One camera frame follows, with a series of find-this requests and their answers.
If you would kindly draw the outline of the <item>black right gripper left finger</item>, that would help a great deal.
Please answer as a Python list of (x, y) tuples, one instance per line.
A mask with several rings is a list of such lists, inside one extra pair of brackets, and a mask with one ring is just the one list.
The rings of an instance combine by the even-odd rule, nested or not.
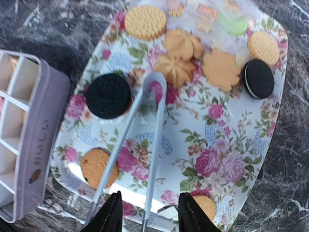
[(123, 201), (120, 191), (113, 193), (82, 232), (121, 232)]

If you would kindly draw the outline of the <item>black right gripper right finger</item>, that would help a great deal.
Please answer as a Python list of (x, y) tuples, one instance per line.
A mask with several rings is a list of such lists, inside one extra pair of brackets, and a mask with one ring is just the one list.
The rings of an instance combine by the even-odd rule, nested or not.
[(180, 232), (220, 232), (188, 192), (179, 196), (178, 223)]

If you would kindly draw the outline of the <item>silver metal tongs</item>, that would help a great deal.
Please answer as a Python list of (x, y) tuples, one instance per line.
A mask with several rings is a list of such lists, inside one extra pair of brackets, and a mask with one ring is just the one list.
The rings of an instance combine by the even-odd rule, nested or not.
[(107, 167), (102, 175), (99, 186), (95, 192), (94, 198), (92, 200), (91, 208), (89, 210), (86, 225), (93, 219), (96, 215), (96, 208), (98, 205), (99, 198), (101, 197), (106, 184), (112, 174), (112, 169), (116, 163), (116, 160), (120, 154), (120, 150), (124, 139), (128, 132), (132, 130), (131, 124), (133, 117), (136, 114), (142, 101), (151, 102), (156, 98), (157, 89), (162, 91), (162, 96), (159, 98), (156, 111), (156, 121), (150, 124), (150, 128), (153, 129), (152, 132), (144, 132), (136, 135), (136, 139), (139, 142), (147, 139), (150, 144), (150, 166), (149, 166), (149, 178), (147, 180), (147, 190), (144, 195), (139, 193), (134, 193), (130, 190), (126, 190), (125, 193), (129, 194), (125, 199), (130, 200), (132, 203), (135, 203), (138, 207), (144, 209), (143, 218), (141, 221), (142, 231), (147, 231), (149, 219), (153, 214), (157, 214), (161, 208), (164, 208), (164, 205), (154, 199), (155, 194), (155, 183), (156, 183), (156, 173), (158, 170), (159, 156), (161, 155), (162, 148), (162, 133), (163, 133), (163, 119), (164, 119), (164, 108), (166, 101), (166, 91), (167, 83), (163, 74), (159, 72), (153, 72), (149, 74), (143, 82), (141, 89), (138, 91), (137, 96), (133, 102), (133, 105), (128, 113), (127, 120), (124, 123), (124, 129), (119, 135), (119, 139), (116, 142), (116, 145), (110, 155)]

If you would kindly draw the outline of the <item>silver divided cookie tin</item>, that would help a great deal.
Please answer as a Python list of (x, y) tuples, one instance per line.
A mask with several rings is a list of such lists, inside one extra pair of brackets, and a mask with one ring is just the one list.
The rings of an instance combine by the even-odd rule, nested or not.
[(8, 223), (43, 203), (69, 93), (69, 77), (45, 60), (1, 50), (0, 217)]

